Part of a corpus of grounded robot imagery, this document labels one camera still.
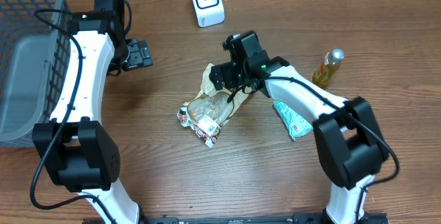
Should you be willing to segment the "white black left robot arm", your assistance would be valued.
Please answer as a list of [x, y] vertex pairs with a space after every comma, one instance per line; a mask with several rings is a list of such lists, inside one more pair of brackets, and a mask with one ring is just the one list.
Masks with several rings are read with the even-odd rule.
[[[119, 179], [117, 144], [101, 122], [105, 80], [151, 66], [146, 41], [126, 37], [132, 24], [127, 0], [94, 0], [89, 12], [68, 12], [67, 28], [48, 25], [70, 42], [70, 58], [61, 95], [47, 123], [33, 127], [32, 141], [41, 161], [30, 186], [33, 206], [53, 210], [85, 199], [102, 223], [144, 223], [144, 214]], [[55, 185], [75, 197], [52, 205], [38, 203], [35, 196], [42, 170]]]

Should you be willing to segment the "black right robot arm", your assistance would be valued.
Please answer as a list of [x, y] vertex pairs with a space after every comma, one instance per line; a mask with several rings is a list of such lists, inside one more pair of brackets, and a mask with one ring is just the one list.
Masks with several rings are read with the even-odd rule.
[[292, 223], [387, 223], [386, 214], [363, 209], [367, 190], [391, 151], [368, 102], [333, 95], [299, 74], [282, 57], [269, 58], [254, 31], [230, 35], [223, 42], [230, 62], [209, 74], [217, 90], [251, 88], [280, 101], [313, 127], [320, 165], [331, 181], [331, 196], [319, 214], [294, 214]]

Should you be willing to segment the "yellow liquid bottle silver cap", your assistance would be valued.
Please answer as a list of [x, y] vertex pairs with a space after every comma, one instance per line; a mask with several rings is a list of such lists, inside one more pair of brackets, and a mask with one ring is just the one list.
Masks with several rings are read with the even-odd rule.
[[320, 67], [314, 72], [312, 82], [320, 88], [327, 87], [330, 78], [339, 69], [344, 57], [345, 53], [340, 48], [328, 52]]

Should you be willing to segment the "teal packet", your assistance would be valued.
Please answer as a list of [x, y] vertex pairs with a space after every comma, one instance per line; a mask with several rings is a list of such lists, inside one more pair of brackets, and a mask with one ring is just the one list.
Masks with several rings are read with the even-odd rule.
[[305, 136], [313, 130], [312, 125], [288, 105], [281, 101], [274, 101], [273, 106], [285, 124], [293, 141], [299, 137]]

